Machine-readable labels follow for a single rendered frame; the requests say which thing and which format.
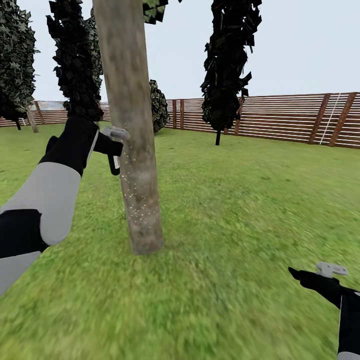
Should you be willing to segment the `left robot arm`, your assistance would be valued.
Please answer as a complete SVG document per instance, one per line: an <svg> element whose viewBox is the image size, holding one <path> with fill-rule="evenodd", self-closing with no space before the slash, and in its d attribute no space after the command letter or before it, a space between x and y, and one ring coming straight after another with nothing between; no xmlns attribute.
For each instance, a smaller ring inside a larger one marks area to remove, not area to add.
<svg viewBox="0 0 360 360"><path fill-rule="evenodd" d="M99 127L88 118L68 117L60 137L52 136L45 155L20 189L0 208L0 297L46 248L70 233L78 188L93 150L120 156L130 134Z"/></svg>

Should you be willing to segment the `pesticide atomizer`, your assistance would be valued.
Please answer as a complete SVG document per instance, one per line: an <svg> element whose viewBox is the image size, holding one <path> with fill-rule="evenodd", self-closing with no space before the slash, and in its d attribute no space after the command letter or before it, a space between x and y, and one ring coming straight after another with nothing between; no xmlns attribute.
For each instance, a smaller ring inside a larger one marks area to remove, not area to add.
<svg viewBox="0 0 360 360"><path fill-rule="evenodd" d="M121 175L121 169L119 168L119 158L118 156L113 156L111 154L108 154L108 163L111 170L111 175L118 176Z"/></svg>

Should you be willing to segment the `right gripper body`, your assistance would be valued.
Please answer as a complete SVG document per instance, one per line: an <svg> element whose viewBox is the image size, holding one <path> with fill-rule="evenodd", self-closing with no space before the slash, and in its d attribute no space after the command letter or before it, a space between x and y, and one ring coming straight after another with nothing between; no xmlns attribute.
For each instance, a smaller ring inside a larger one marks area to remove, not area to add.
<svg viewBox="0 0 360 360"><path fill-rule="evenodd" d="M340 280L335 277L329 278L314 272L302 270L300 274L300 284L305 288L317 291L325 299L328 299L326 296L327 287L332 284L340 285Z"/></svg>

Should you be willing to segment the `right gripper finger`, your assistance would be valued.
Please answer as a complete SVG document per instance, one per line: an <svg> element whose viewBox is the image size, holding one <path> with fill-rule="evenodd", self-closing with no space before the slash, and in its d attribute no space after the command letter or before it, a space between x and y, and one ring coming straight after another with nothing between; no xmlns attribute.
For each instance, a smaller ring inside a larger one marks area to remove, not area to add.
<svg viewBox="0 0 360 360"><path fill-rule="evenodd" d="M290 273L292 274L292 276L296 279L296 280L300 280L301 279L301 270L295 270L292 267L289 267L288 270L290 271Z"/></svg>

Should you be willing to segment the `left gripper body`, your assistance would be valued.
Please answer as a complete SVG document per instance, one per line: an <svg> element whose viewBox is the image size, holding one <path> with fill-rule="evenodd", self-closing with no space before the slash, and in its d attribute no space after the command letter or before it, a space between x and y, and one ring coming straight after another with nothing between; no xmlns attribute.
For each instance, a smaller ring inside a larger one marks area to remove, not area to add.
<svg viewBox="0 0 360 360"><path fill-rule="evenodd" d="M107 154L119 157L122 154L123 146L121 142L114 141L106 136L105 145L101 149L94 149L94 151L100 152L103 155Z"/></svg>

